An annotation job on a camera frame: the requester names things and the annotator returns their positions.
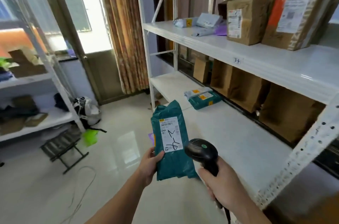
curtain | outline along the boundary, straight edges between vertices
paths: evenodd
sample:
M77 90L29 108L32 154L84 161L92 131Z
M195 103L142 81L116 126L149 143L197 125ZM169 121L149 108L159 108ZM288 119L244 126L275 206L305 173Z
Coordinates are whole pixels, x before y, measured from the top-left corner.
M124 93L148 88L138 0L104 0L104 5Z

shelf board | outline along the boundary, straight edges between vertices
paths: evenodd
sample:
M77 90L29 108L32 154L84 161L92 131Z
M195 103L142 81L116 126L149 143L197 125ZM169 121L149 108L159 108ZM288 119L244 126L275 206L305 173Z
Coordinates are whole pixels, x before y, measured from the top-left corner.
M181 110L192 107L184 97L184 92L201 88L201 85L178 71L152 77L150 81L168 102L173 100L179 102Z
M201 110L183 111L189 139L212 143L254 198L274 178L292 149L240 112L218 102ZM195 162L195 168L201 168Z
M21 77L21 78L15 78L12 77L7 81L1 81L0 82L0 89L17 86L17 85L26 85L33 82L39 82L42 80L50 79L51 75L49 73L36 75L36 76L29 76L29 77Z
M146 23L143 28L324 104L339 92L338 49L312 45L288 51L260 43L246 46L222 36L193 37L198 27L178 28L172 21Z
M0 135L0 141L12 139L14 137L30 134L36 131L40 131L49 127L54 127L60 124L64 124L74 120L72 114L70 112L64 112L58 108L52 108L48 110L41 110L43 113L48 113L48 117L45 118L38 126L36 127L24 127L18 132Z

cable on floor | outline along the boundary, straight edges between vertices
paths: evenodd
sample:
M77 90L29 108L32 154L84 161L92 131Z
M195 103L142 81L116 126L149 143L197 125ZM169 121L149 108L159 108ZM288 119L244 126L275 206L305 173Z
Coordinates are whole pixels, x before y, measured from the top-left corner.
M80 169L78 169L78 171L77 171L77 176L76 176L75 183L74 183L74 189L73 189L72 201L71 201L71 203L70 203L70 205L69 205L68 208L70 208L70 207L73 205L73 202L74 202L75 190L76 190L76 185L77 185L77 183L78 183L79 172L80 172L80 170L85 169L85 168L91 169L91 170L94 172L94 177L93 177L91 183L90 183L90 184L87 186L87 188L85 189L85 192L82 194L82 197L81 197L81 199L80 199L80 201L79 201L77 207L74 209L73 213L72 213L69 217L67 217L66 219L64 219L62 222L60 222L59 224L63 224L63 223L65 223L66 221L68 221L68 224L70 224L70 222L71 222L71 220L73 219L74 215L75 215L75 214L78 212L78 210L80 209L80 207L81 207L81 205L82 205L81 202L82 202L83 198L85 197L85 194L86 194L88 188L89 188L89 187L91 186L91 184L94 182L94 179L95 179L95 177L96 177L96 175L97 175L97 172L96 172L96 170L95 170L93 167L91 167L91 166L82 166Z

hand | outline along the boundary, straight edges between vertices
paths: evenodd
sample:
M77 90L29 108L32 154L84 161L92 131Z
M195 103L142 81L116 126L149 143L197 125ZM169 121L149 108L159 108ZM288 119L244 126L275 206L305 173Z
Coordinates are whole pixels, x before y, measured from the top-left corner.
M141 159L137 172L141 176L144 186L148 186L153 179L154 173L157 171L157 162L159 162L165 155L164 151L161 151L157 156L154 155L154 147L151 147L146 151Z
M219 172L216 177L204 168L198 170L199 175L205 181L212 200L217 198L225 208L234 211L249 196L234 169L221 157L218 157L217 164Z

barcode scanner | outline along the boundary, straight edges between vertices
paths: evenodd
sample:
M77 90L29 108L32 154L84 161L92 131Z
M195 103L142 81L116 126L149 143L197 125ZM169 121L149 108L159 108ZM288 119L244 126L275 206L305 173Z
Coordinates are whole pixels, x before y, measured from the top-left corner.
M208 170L213 176L217 176L219 172L217 165L218 151L214 145L204 139L195 138L188 142L184 150L188 157L200 162L204 169ZM217 199L215 199L215 201L218 208L222 209L223 206L221 203ZM228 223L231 224L230 211L225 207L224 209Z

